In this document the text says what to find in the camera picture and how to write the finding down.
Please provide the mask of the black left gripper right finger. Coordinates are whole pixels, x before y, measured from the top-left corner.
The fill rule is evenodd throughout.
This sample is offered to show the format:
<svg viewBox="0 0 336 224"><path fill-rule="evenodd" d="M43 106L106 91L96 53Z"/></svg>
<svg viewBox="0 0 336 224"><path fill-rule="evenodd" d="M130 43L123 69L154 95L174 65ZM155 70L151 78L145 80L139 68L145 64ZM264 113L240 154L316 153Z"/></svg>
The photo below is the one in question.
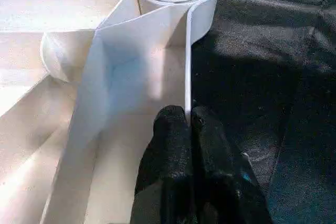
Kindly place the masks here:
<svg viewBox="0 0 336 224"><path fill-rule="evenodd" d="M200 223L272 223L248 156L207 108L191 113L195 201Z"/></svg>

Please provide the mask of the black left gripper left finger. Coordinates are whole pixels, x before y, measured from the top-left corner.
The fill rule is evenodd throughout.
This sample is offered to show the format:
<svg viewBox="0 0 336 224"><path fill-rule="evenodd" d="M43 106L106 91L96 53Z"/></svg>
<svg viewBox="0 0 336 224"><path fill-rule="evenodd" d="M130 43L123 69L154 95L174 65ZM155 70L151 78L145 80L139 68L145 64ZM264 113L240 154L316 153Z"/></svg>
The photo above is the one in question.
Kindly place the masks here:
<svg viewBox="0 0 336 224"><path fill-rule="evenodd" d="M190 129L181 106L161 109L140 161L131 223L194 223Z"/></svg>

